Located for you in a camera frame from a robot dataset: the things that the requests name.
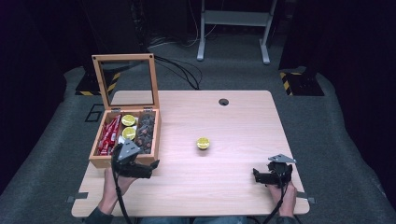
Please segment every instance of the red package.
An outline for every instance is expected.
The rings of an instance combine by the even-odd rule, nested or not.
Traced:
[[[113,141],[113,146],[111,146],[113,131],[115,132],[115,135],[117,135],[118,128],[116,129],[115,127],[120,126],[120,117],[121,115],[118,115],[113,120],[111,120],[109,124],[105,124],[102,130],[102,138],[100,139],[98,144],[99,155],[106,156],[110,154],[111,148],[113,148],[115,143],[115,141]]]

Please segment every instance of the person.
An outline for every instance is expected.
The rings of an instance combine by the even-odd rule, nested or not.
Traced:
[[[125,194],[132,183],[137,178],[119,176],[118,184],[121,194]],[[118,197],[115,191],[116,184],[114,182],[112,169],[105,169],[105,185],[103,189],[102,199],[97,207],[84,220],[85,224],[110,224],[113,216],[111,213],[117,204]],[[270,190],[274,203],[278,203],[281,198],[281,189],[276,186],[267,185]],[[292,182],[288,183],[288,190],[286,191],[283,203],[279,208],[279,217],[276,219],[276,224],[295,224],[294,206],[296,204],[297,188]],[[246,217],[197,217],[194,224],[246,224]],[[190,224],[190,220],[186,217],[144,217],[139,224]]]

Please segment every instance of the human hand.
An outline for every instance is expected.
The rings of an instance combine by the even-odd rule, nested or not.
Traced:
[[[268,185],[268,189],[271,192],[274,203],[278,203],[281,198],[281,190],[276,185]],[[296,205],[297,188],[294,187],[293,183],[290,181],[288,184],[288,189],[283,197],[283,203],[279,208],[279,215],[281,217],[294,217],[294,207]]]
[[[131,186],[137,178],[119,176],[118,184],[121,190],[121,194],[124,195],[128,188]],[[110,215],[118,200],[116,192],[116,183],[113,178],[113,171],[111,168],[105,169],[105,185],[103,189],[102,200],[98,204],[99,210],[104,214]]]

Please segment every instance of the yellow lid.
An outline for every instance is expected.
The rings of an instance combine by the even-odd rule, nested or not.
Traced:
[[[205,137],[198,138],[197,146],[200,149],[207,149],[209,147],[209,139]]]
[[[132,126],[132,125],[134,125],[135,121],[136,121],[136,119],[132,115],[125,115],[121,119],[122,124],[125,126]]]
[[[134,140],[134,136],[136,135],[136,130],[133,127],[127,127],[122,131],[122,137],[125,139],[129,138]]]

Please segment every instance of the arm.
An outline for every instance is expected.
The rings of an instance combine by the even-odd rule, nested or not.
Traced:
[[[276,186],[268,185],[268,189],[271,192],[274,203],[278,203],[281,198],[281,189]],[[297,188],[294,187],[290,181],[288,183],[288,189],[286,190],[283,198],[283,203],[279,208],[279,218],[276,219],[277,224],[293,224],[296,223],[294,219],[294,206],[296,205]]]
[[[105,185],[103,189],[102,200],[99,202],[98,206],[91,212],[91,214],[85,219],[86,224],[109,224],[113,219],[111,213],[116,206],[118,201],[116,184],[114,182],[113,174],[111,168],[105,169]],[[122,195],[128,190],[137,178],[119,176],[119,186]]]

